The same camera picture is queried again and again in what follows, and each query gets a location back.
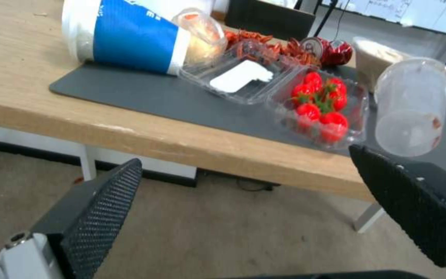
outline gray desk mat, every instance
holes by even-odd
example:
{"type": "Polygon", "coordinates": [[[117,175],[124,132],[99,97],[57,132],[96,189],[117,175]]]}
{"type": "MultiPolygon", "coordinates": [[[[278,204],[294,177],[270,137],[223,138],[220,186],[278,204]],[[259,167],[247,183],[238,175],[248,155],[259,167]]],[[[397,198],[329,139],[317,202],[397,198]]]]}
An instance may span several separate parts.
{"type": "MultiPolygon", "coordinates": [[[[338,67],[332,71],[338,76],[356,80],[353,68],[338,67]]],[[[318,149],[306,139],[275,124],[272,113],[263,104],[235,104],[173,76],[85,64],[52,83],[50,90],[138,112],[318,149]]],[[[364,144],[382,151],[374,137],[376,108],[373,100],[370,102],[368,134],[364,144]]],[[[348,156],[347,149],[327,152],[348,156]]],[[[413,159],[432,162],[446,169],[446,123],[439,146],[430,153],[413,159]]]]}

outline red can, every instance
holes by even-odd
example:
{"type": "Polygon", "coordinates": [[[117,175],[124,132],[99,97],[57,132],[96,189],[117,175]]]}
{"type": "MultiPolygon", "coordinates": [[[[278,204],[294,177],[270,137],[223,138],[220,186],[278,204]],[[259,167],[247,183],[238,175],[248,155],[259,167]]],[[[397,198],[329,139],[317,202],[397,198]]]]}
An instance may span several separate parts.
{"type": "Polygon", "coordinates": [[[352,46],[345,41],[328,42],[319,37],[306,38],[301,46],[320,58],[323,66],[344,65],[352,58],[352,46]]]}

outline carpet floor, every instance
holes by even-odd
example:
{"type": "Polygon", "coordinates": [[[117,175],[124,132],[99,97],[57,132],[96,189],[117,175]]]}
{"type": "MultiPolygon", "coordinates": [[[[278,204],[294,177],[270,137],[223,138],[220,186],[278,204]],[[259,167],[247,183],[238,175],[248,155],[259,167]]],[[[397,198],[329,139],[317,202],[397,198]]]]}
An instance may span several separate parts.
{"type": "MultiPolygon", "coordinates": [[[[77,166],[0,152],[0,249],[81,176],[77,166]]],[[[97,279],[218,278],[405,270],[446,279],[390,217],[364,234],[363,201],[282,186],[245,192],[234,178],[197,188],[144,179],[97,279]]]]}

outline strawberry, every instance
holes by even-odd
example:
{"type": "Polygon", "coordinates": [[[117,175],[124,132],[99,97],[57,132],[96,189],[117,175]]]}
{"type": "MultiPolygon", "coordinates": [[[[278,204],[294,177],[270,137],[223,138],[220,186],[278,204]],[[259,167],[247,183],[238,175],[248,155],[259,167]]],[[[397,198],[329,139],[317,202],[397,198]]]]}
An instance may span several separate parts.
{"type": "Polygon", "coordinates": [[[328,93],[328,98],[333,100],[333,109],[339,111],[347,105],[347,95],[338,91],[328,93]]]}
{"type": "Polygon", "coordinates": [[[301,104],[313,101],[314,90],[308,84],[299,84],[292,90],[291,97],[295,107],[298,107],[301,104]]]}
{"type": "Polygon", "coordinates": [[[347,94],[347,86],[345,86],[345,83],[337,77],[328,79],[325,87],[329,89],[329,92],[338,91],[339,93],[347,94]]]}
{"type": "Polygon", "coordinates": [[[309,84],[313,88],[315,92],[321,90],[322,87],[322,78],[320,74],[315,71],[312,71],[304,77],[304,84],[309,84]]]}
{"type": "Polygon", "coordinates": [[[340,141],[348,131],[348,120],[339,112],[329,112],[319,118],[321,138],[326,143],[340,141]]]}
{"type": "Polygon", "coordinates": [[[315,104],[302,104],[295,112],[299,115],[297,124],[302,128],[310,128],[320,118],[321,111],[315,104]]]}

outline blue and white cup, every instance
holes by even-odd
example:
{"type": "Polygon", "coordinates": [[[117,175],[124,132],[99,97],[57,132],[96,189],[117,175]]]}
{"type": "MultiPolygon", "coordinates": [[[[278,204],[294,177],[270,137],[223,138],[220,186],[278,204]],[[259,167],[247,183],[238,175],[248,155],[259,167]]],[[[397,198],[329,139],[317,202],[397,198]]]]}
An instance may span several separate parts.
{"type": "Polygon", "coordinates": [[[135,0],[65,0],[62,32],[76,60],[178,75],[190,33],[135,0]]]}

